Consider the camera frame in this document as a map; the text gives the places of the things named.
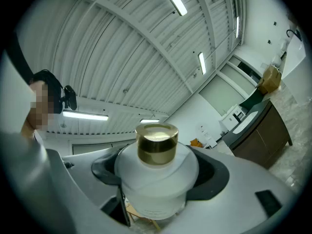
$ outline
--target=white machine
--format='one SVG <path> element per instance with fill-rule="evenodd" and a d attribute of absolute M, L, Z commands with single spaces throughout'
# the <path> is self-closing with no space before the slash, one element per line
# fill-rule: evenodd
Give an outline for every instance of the white machine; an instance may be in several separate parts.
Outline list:
<path fill-rule="evenodd" d="M 11 100 L 19 100 L 20 91 L 11 93 L 15 93 Z M 16 112 L 5 110 L 2 107 L 1 114 L 6 113 L 9 121 Z M 21 114 L 25 110 L 29 109 L 19 109 Z M 1 132 L 0 138 L 1 161 L 8 181 L 29 214 L 46 230 L 67 234 L 132 233 L 124 205 L 125 180 L 116 174 L 115 164 L 122 152 L 138 150 L 139 141 L 124 148 L 61 158 L 57 150 L 45 150 L 19 133 Z M 259 165 L 182 144 L 178 144 L 177 154 L 181 148 L 193 157 L 195 168 L 198 164 L 198 173 L 190 170 L 195 181 L 190 176 L 189 188 L 180 191 L 185 207 L 161 233 L 267 233 L 288 212 L 294 194 Z M 173 152 L 166 156 L 169 164 L 170 154 Z"/>

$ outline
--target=person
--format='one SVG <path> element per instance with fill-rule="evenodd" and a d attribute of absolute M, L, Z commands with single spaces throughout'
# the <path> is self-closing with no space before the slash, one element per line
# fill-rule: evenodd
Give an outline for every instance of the person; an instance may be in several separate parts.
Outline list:
<path fill-rule="evenodd" d="M 21 129 L 21 134 L 29 139 L 37 139 L 35 130 L 42 129 L 53 119 L 54 113 L 60 113 L 61 84 L 48 70 L 41 70 L 33 75 L 29 87 L 36 94 L 27 118 Z"/>

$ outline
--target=gray machine surface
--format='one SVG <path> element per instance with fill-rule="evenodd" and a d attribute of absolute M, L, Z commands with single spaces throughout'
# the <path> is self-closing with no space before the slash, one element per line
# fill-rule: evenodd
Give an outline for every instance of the gray machine surface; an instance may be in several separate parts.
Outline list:
<path fill-rule="evenodd" d="M 270 190 L 282 204 L 278 211 L 288 211 L 295 195 L 282 181 L 271 175 L 267 170 L 250 161 L 217 153 L 212 150 L 196 148 L 198 151 L 222 162 L 230 172 L 230 180 L 227 186 L 217 196 L 210 200 L 189 200 L 185 209 L 170 223 L 162 233 L 243 233 L 254 229 L 261 233 L 274 224 L 268 217 L 255 196 L 255 192 Z M 85 195 L 98 207 L 102 207 L 114 196 L 116 186 L 105 185 L 91 172 L 92 162 L 112 149 L 105 149 L 89 154 L 64 157 L 74 166 L 68 169 L 73 180 L 85 193 Z M 61 166 L 60 157 L 49 150 L 51 164 L 58 163 Z M 59 175 L 60 180 L 69 179 L 65 175 Z"/>

